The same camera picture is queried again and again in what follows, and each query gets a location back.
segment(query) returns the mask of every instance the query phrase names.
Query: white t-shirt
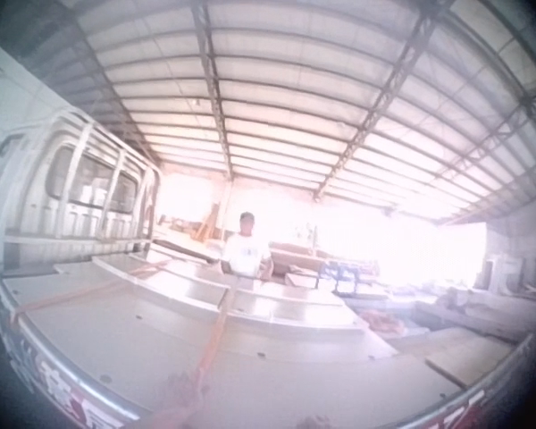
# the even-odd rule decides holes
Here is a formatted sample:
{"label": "white t-shirt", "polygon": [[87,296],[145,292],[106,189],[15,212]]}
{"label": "white t-shirt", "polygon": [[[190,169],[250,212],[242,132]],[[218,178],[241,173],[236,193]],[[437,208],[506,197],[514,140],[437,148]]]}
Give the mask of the white t-shirt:
{"label": "white t-shirt", "polygon": [[271,257],[268,243],[255,236],[234,234],[229,237],[222,253],[222,260],[230,264],[235,274],[256,277],[260,263]]}

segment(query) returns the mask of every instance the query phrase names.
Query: man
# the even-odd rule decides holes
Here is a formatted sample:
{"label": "man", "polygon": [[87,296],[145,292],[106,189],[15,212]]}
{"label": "man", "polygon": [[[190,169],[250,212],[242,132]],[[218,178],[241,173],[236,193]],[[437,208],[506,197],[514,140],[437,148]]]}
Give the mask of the man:
{"label": "man", "polygon": [[221,267],[226,274],[268,281],[272,276],[274,263],[268,243],[252,235],[254,222],[253,214],[245,212],[240,215],[240,232],[226,241]]}

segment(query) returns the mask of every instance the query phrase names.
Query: corrugated roof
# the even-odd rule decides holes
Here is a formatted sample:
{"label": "corrugated roof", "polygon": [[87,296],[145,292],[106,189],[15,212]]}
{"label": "corrugated roof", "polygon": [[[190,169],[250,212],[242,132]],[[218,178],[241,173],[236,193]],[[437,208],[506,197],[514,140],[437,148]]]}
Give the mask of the corrugated roof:
{"label": "corrugated roof", "polygon": [[536,37],[512,2],[5,3],[0,44],[163,163],[439,221],[536,198]]}

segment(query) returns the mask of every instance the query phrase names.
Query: ceiling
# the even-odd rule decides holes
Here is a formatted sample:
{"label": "ceiling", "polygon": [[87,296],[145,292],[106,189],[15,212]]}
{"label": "ceiling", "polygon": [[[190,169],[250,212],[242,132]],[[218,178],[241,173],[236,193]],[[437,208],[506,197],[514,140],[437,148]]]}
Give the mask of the ceiling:
{"label": "ceiling", "polygon": [[536,28],[516,7],[9,0],[0,46],[159,164],[473,222],[536,199]]}

